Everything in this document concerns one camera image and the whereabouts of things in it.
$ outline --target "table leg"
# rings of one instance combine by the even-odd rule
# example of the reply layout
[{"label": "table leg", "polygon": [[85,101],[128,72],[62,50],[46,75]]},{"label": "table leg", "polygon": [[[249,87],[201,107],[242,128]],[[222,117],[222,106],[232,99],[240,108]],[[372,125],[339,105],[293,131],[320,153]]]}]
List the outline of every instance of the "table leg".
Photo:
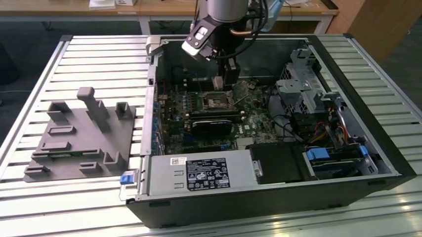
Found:
[{"label": "table leg", "polygon": [[49,22],[42,21],[42,24],[43,24],[45,29],[46,29],[47,31],[54,30],[54,28],[53,28],[53,22],[51,22],[51,21],[49,21]]},{"label": "table leg", "polygon": [[332,20],[333,20],[333,16],[325,16],[322,18],[322,20],[318,22],[314,34],[321,35],[326,33]]},{"label": "table leg", "polygon": [[152,35],[152,29],[150,29],[150,16],[141,16],[140,18],[140,25],[144,35]]}]

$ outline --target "motherboard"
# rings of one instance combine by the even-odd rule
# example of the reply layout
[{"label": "motherboard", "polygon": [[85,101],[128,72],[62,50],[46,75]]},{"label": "motherboard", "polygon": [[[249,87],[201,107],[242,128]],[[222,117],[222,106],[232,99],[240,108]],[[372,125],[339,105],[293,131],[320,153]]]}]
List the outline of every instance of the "motherboard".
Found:
[{"label": "motherboard", "polygon": [[229,91],[189,91],[176,85],[160,97],[166,154],[242,150],[277,142],[268,89],[254,79],[240,81]]}]

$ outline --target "gray plastic holder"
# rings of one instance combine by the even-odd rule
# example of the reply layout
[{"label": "gray plastic holder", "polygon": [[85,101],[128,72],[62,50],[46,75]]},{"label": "gray plastic holder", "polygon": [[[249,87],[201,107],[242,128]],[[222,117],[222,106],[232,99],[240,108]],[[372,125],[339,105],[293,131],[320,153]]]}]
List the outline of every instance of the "gray plastic holder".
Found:
[{"label": "gray plastic holder", "polygon": [[105,107],[95,90],[82,87],[87,109],[53,102],[51,117],[25,173],[26,182],[119,176],[128,170],[136,107],[128,102]]}]

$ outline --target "floor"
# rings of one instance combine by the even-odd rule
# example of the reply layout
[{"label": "floor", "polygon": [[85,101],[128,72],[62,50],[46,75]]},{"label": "floor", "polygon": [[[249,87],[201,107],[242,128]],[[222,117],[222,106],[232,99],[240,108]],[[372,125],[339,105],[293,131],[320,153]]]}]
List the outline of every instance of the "floor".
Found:
[{"label": "floor", "polygon": [[[189,22],[152,23],[154,34],[186,34]],[[7,136],[33,87],[43,72],[62,35],[137,35],[137,22],[57,22],[46,31],[39,22],[0,22],[0,43],[15,61],[22,77],[10,85],[0,85],[0,144]],[[422,108],[422,18],[405,36],[383,67],[420,108]]]}]

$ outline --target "wooden table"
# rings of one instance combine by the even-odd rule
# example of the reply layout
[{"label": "wooden table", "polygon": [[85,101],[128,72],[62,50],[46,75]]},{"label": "wooden table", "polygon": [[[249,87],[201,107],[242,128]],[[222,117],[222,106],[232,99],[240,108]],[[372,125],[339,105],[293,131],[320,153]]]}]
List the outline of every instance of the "wooden table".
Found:
[{"label": "wooden table", "polygon": [[[318,21],[317,34],[324,34],[339,10],[321,0],[282,8],[278,21]],[[196,0],[138,0],[136,6],[90,11],[89,0],[0,0],[0,21],[140,21],[145,35],[152,34],[150,22],[192,21]]]},{"label": "wooden table", "polygon": [[[197,0],[144,0],[140,9],[144,33],[150,29],[150,21],[193,20]],[[318,21],[316,34],[325,34],[339,10],[329,9],[321,0],[297,4],[300,8],[284,7],[278,21]]]}]

